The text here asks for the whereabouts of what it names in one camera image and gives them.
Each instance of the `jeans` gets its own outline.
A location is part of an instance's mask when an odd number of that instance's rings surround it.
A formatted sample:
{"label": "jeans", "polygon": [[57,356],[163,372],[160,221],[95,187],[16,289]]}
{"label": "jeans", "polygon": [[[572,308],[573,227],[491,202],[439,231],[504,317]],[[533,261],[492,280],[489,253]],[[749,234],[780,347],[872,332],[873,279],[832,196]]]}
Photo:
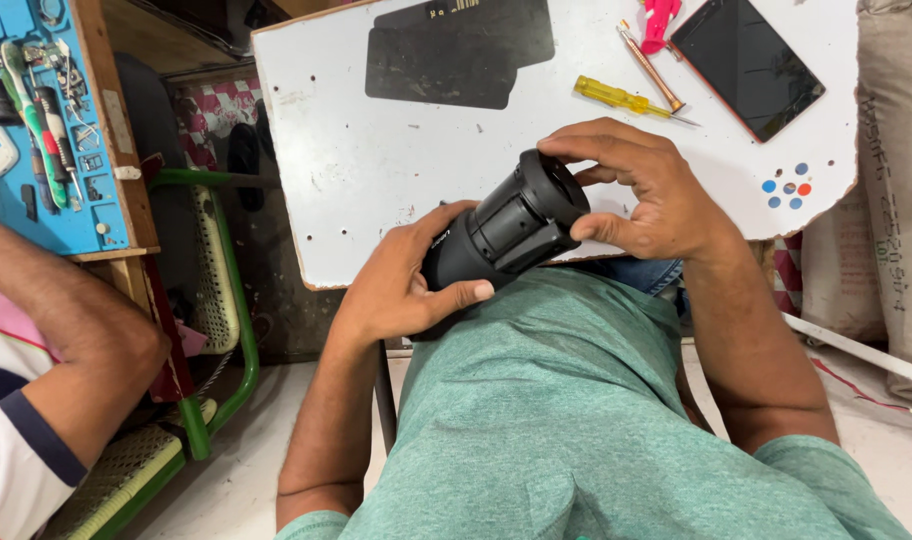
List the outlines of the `jeans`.
{"label": "jeans", "polygon": [[570,262],[563,266],[609,278],[649,296],[659,296],[676,306],[679,317],[689,312],[689,295],[683,288],[682,259],[643,260],[631,255]]}

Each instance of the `forearm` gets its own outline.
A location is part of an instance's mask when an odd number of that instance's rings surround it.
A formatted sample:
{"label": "forearm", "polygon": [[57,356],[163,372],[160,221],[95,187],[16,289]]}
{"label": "forearm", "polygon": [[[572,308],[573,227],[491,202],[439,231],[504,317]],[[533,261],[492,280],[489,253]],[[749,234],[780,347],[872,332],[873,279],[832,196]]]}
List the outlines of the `forearm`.
{"label": "forearm", "polygon": [[787,433],[838,442],[822,383],[746,242],[734,230],[720,237],[683,275],[702,370],[732,442],[747,452]]}
{"label": "forearm", "polygon": [[314,510],[348,515],[362,503],[372,447],[377,346],[341,331],[338,317],[330,329],[279,475],[276,514],[281,527]]}
{"label": "forearm", "polygon": [[159,373],[169,340],[119,292],[2,225],[0,292],[61,353],[23,394],[92,466]]}
{"label": "forearm", "polygon": [[130,355],[154,357],[160,346],[157,326],[132,301],[3,225],[0,292],[30,316],[65,362],[123,364]]}

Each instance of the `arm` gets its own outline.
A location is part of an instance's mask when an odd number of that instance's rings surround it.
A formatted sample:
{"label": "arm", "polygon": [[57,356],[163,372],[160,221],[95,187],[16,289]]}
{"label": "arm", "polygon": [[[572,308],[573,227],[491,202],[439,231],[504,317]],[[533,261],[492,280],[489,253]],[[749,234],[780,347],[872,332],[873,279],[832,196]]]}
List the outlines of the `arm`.
{"label": "arm", "polygon": [[109,285],[3,225],[0,292],[62,352],[62,363],[22,391],[91,467],[155,379],[169,340]]}
{"label": "arm", "polygon": [[576,175],[583,186],[616,181],[639,199],[630,219],[583,216],[573,239],[642,259],[683,259],[700,362],[733,444],[751,454],[779,436],[839,443],[819,377],[745,240],[672,142],[601,118],[562,128],[538,147],[570,163],[597,162]]}
{"label": "arm", "polygon": [[419,274],[433,239],[474,202],[440,206],[386,234],[342,300],[293,427],[279,474],[276,525],[316,510],[351,515],[363,502],[378,341],[417,334],[491,298],[482,279],[429,292]]}

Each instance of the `fingernail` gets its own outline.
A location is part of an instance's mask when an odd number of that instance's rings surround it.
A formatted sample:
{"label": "fingernail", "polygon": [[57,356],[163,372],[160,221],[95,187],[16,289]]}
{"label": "fingernail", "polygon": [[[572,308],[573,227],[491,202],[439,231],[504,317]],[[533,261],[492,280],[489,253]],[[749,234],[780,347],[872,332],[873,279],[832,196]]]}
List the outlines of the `fingernail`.
{"label": "fingernail", "polygon": [[492,288],[492,283],[486,281],[485,283],[476,285],[476,288],[472,290],[472,293],[476,295],[476,300],[481,302],[492,298],[492,296],[496,294],[496,290]]}

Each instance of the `person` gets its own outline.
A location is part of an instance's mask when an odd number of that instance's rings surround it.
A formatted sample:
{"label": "person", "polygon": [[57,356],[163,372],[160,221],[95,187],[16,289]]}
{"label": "person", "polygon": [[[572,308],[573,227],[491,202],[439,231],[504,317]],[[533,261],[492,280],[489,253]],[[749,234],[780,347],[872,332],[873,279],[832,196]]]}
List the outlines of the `person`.
{"label": "person", "polygon": [[132,301],[0,224],[0,540],[62,506],[169,349]]}
{"label": "person", "polygon": [[[582,216],[575,240],[683,261],[702,370],[731,444],[687,416],[671,303],[574,268],[426,291],[419,264],[474,202],[390,231],[346,292],[279,475],[280,540],[909,538],[840,447],[825,392],[738,228],[672,142],[609,118],[538,149],[592,161],[630,219]],[[381,338],[417,343],[398,438],[363,500]]]}

